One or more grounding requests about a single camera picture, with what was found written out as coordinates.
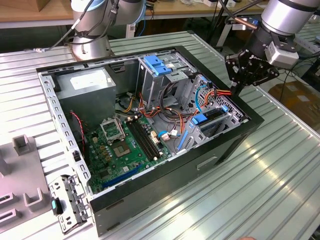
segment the label sticker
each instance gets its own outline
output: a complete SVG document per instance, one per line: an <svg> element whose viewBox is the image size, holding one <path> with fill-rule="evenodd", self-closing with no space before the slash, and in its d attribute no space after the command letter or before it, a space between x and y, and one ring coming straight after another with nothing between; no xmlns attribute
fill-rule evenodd
<svg viewBox="0 0 320 240"><path fill-rule="evenodd" d="M288 85L287 88L288 88L290 91L292 91L292 92L298 90L298 88L297 88L296 86L292 86L292 85Z"/></svg>
<svg viewBox="0 0 320 240"><path fill-rule="evenodd" d="M309 102L309 98L307 98L305 95L297 96L302 102Z"/></svg>
<svg viewBox="0 0 320 240"><path fill-rule="evenodd" d="M103 71L92 72L82 76L74 76L70 79L74 90L84 89L96 85L107 87L106 75Z"/></svg>
<svg viewBox="0 0 320 240"><path fill-rule="evenodd" d="M167 68L173 68L175 65L173 65L172 63L165 65Z"/></svg>

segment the wooden table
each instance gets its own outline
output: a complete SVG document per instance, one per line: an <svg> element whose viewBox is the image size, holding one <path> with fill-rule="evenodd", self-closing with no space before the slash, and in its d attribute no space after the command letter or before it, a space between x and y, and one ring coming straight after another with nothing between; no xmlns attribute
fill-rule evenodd
<svg viewBox="0 0 320 240"><path fill-rule="evenodd" d="M234 7L230 7L230 11L234 12L245 5L249 4L248 0L236 3ZM153 19L177 19L177 18L199 18L199 17L211 17L215 13L214 6L207 6L203 3L196 3L194 5L185 5L180 0L169 1L157 1L154 4L154 16ZM220 8L217 8L216 15L220 12ZM263 9L259 6L253 6L243 13L246 15L261 14ZM151 19L152 12L147 10L145 19Z"/></svg>
<svg viewBox="0 0 320 240"><path fill-rule="evenodd" d="M236 3L230 8L236 11L247 5L248 0ZM261 14L262 8L253 6L244 11L246 15ZM214 15L215 7L209 7L202 3L187 6L175 0L173 2L159 1L154 5L154 19L176 19L176 18L198 18L211 17ZM146 11L146 20L152 18L150 10ZM40 26L72 25L74 23L70 0L51 0L40 12L22 10L7 6L0 6L0 29L24 28Z"/></svg>
<svg viewBox="0 0 320 240"><path fill-rule="evenodd" d="M40 12L0 6L0 29L72 25L70 0L51 0Z"/></svg>

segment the green motherboard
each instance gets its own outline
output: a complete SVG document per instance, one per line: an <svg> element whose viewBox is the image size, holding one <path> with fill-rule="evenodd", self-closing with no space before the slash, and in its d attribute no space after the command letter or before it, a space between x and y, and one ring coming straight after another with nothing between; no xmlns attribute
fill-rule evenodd
<svg viewBox="0 0 320 240"><path fill-rule="evenodd" d="M152 139L152 128L148 120L141 117L137 122L143 126L146 136ZM86 148L89 151L86 163L91 173L89 185L94 194L171 157L168 149L160 142L154 146L161 152L161 156L156 160L148 159L148 154L143 151L127 124L121 123L125 138L114 141L111 145L108 144L104 131L107 134L119 133L113 125L110 126L112 129L104 128L103 131L100 127L85 135L89 146Z"/></svg>

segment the red cable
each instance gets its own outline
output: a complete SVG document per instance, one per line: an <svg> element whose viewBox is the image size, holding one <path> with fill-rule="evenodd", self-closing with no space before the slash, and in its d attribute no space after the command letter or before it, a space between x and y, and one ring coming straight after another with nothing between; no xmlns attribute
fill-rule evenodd
<svg viewBox="0 0 320 240"><path fill-rule="evenodd" d="M77 116L77 114L75 114L74 112L70 112L79 122L80 128L81 128L81 135L82 135L82 147L83 147L83 154L85 154L85 134L84 134L84 129L82 127L80 118Z"/></svg>

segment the motherboard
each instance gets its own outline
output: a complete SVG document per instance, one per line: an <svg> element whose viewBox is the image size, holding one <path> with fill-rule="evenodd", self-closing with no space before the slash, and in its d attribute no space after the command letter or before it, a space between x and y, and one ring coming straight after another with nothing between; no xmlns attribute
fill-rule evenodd
<svg viewBox="0 0 320 240"><path fill-rule="evenodd" d="M94 194L171 157L145 117L116 121L118 124L112 120L109 125L104 121L101 127L85 135L89 184ZM108 141L121 131L124 138Z"/></svg>

